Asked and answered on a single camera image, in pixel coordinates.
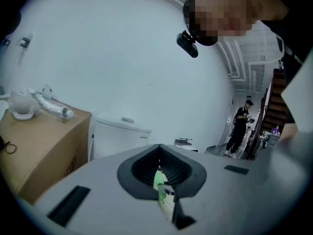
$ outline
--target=toilet tank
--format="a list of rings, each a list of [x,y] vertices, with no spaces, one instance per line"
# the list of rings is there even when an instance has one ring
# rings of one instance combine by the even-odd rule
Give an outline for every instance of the toilet tank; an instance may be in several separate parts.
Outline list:
[[[96,118],[93,158],[98,159],[148,144],[151,130],[100,113]]]

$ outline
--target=staircase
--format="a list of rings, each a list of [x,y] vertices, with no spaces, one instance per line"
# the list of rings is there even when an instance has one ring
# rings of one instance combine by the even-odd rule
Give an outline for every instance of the staircase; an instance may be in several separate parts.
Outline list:
[[[272,87],[269,94],[268,106],[262,122],[261,133],[263,131],[271,132],[272,128],[279,126],[279,132],[282,130],[286,121],[286,112],[288,110],[281,93],[286,87],[284,74],[279,69],[274,69]]]

